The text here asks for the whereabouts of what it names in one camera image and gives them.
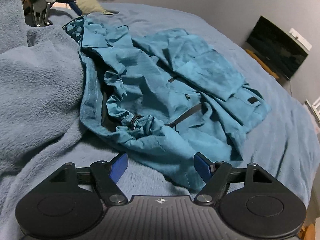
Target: bed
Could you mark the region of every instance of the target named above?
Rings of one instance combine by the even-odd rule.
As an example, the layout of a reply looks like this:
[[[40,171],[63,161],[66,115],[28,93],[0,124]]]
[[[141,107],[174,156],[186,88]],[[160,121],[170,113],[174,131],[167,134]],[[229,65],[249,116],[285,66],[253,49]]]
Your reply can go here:
[[[310,117],[297,100],[243,49],[195,15],[138,4],[108,3],[102,6],[119,11],[118,14],[105,17],[109,18],[110,25],[128,25],[133,36],[144,36],[176,27],[202,36],[241,72],[251,87],[263,95],[272,110],[266,119],[248,134],[244,143],[244,160],[239,163],[239,167],[246,167],[250,162],[258,163],[294,192],[306,206],[308,205],[312,183],[320,162],[320,146]],[[55,24],[64,25],[74,17],[76,15],[71,10],[52,9],[50,20]],[[42,165],[42,169],[34,172],[32,162],[41,161],[35,157],[7,183],[16,188],[15,192],[20,189],[19,185],[24,184],[23,192],[28,192],[64,163],[74,162],[77,167],[86,167],[101,159],[110,160],[116,154],[117,152],[94,134],[86,132],[79,143],[58,159],[50,160]],[[24,175],[30,172],[34,172],[34,176],[25,181]],[[196,194],[174,186],[158,171],[133,160],[129,160],[128,169],[119,180],[118,186],[128,199],[132,195]],[[231,185],[230,190],[241,186]],[[18,239],[21,232],[14,218],[14,202],[12,206],[6,207],[5,212],[8,217],[2,227],[2,239]]]

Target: teal jacket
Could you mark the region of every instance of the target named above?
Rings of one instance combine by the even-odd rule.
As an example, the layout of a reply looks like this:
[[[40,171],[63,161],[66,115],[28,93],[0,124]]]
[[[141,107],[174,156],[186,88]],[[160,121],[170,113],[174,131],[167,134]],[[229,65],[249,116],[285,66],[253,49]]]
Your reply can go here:
[[[222,55],[183,29],[132,37],[128,26],[81,17],[65,30],[86,72],[81,122],[178,185],[203,187],[196,152],[236,166],[246,134],[270,111]]]

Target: circular pad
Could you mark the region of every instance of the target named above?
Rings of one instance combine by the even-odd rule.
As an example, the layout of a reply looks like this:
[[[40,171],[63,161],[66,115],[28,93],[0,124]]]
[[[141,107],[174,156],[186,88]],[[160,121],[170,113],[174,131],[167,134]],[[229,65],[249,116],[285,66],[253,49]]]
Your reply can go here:
[[[102,204],[96,194],[77,191],[27,194],[15,211],[21,230],[39,239],[66,239],[89,231],[102,217]]]
[[[303,202],[288,190],[259,195],[244,188],[223,197],[221,218],[250,238],[283,238],[299,232],[306,215]]]
[[[269,196],[256,196],[248,200],[247,208],[260,217],[273,217],[283,211],[280,200]]]
[[[65,196],[47,197],[38,204],[38,210],[49,217],[59,217],[70,213],[75,208],[72,198]]]

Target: blue trigger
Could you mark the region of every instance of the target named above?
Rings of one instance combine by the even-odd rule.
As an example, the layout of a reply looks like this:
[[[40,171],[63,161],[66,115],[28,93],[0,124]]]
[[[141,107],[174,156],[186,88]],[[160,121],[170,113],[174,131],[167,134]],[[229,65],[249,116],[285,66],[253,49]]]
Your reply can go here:
[[[116,162],[111,166],[111,171],[109,174],[110,179],[117,183],[121,176],[124,174],[125,170],[128,167],[128,155],[123,154]]]
[[[206,163],[198,153],[195,154],[193,158],[193,165],[202,178],[202,180],[207,183],[211,179],[212,175],[210,171],[210,164]]]

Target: electrical outlet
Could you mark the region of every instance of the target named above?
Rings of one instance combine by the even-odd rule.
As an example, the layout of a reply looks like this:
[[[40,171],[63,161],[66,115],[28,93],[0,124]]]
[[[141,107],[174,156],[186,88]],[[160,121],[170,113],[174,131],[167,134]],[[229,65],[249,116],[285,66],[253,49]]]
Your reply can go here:
[[[307,50],[311,50],[311,44],[304,37],[302,37],[301,34],[298,33],[294,28],[291,28],[289,33],[294,37],[296,41],[299,41]]]

